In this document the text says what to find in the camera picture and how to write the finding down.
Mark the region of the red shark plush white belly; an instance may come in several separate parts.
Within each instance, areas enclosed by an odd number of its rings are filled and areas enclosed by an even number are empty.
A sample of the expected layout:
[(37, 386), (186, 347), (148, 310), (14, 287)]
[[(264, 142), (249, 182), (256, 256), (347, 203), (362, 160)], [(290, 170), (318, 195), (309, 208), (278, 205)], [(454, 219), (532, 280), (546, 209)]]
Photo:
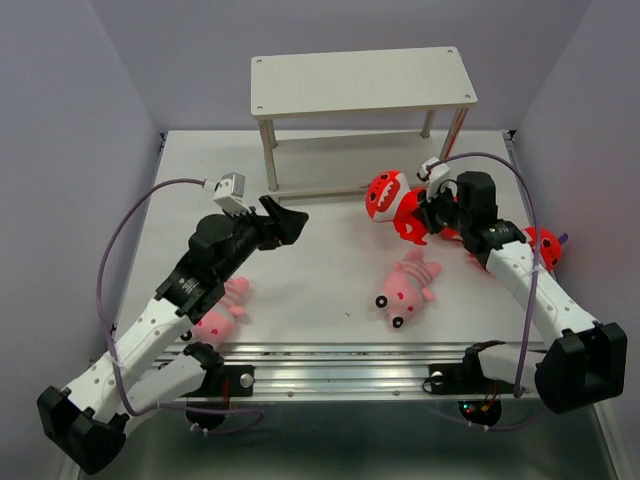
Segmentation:
[(390, 222), (402, 240), (426, 246), (430, 231), (413, 215), (422, 191), (423, 188), (411, 188), (401, 171), (384, 171), (371, 181), (366, 191), (367, 214), (375, 223)]

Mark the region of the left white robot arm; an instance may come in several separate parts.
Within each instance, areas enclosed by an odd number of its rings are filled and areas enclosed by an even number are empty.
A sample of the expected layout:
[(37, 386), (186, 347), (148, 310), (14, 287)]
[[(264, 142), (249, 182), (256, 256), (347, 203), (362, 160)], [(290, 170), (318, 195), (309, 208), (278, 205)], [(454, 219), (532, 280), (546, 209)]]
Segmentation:
[(241, 205), (202, 218), (188, 249), (146, 308), (103, 356), (64, 388), (37, 399), (45, 435), (86, 474), (109, 465), (125, 442), (131, 415), (123, 397), (154, 360), (209, 313), (225, 282), (256, 250), (294, 244), (309, 216), (273, 198), (259, 199), (265, 215)]

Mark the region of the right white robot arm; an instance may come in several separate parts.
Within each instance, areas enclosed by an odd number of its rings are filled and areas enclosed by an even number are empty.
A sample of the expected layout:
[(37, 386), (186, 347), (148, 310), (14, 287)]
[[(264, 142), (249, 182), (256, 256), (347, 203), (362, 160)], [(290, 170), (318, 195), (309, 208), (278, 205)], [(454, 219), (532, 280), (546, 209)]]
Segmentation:
[(457, 176), (445, 165), (424, 172), (417, 217), (431, 233), (457, 232), (464, 248), (525, 311), (523, 332), (537, 330), (544, 343), (533, 352), (528, 341), (476, 343), (465, 351), (454, 378), (472, 390), (493, 381), (514, 395), (535, 393), (556, 414), (619, 396), (624, 389), (628, 339), (615, 322), (604, 324), (572, 299), (539, 262), (539, 249), (513, 222), (498, 216), (496, 187), (484, 172)]

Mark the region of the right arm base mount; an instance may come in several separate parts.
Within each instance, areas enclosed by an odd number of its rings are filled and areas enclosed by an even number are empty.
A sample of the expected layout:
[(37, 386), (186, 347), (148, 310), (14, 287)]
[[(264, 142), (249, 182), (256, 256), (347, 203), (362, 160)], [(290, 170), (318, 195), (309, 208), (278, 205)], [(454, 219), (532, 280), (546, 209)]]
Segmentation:
[(429, 365), (422, 390), (436, 396), (461, 395), (458, 409), (469, 427), (506, 431), (508, 427), (497, 426), (502, 415), (500, 395), (513, 392), (515, 374), (501, 373), (497, 378), (491, 378), (489, 368), (480, 362), (482, 354), (491, 359), (492, 355), (501, 353), (518, 354), (518, 350), (499, 340), (475, 343), (465, 349), (458, 363)]

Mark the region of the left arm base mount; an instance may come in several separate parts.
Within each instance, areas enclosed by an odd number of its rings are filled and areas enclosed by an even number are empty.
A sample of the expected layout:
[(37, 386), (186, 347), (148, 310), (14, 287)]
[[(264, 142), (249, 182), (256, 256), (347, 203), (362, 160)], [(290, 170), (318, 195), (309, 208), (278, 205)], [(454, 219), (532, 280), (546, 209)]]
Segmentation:
[(253, 384), (244, 386), (242, 379), (253, 378), (255, 368), (252, 365), (226, 365), (224, 358), (205, 343), (188, 344), (182, 355), (187, 360), (195, 360), (196, 381), (183, 398), (187, 398), (186, 419), (190, 426), (205, 435), (232, 433), (239, 427), (222, 428), (230, 414), (211, 414), (211, 410), (230, 410), (234, 396), (246, 398), (253, 394)]

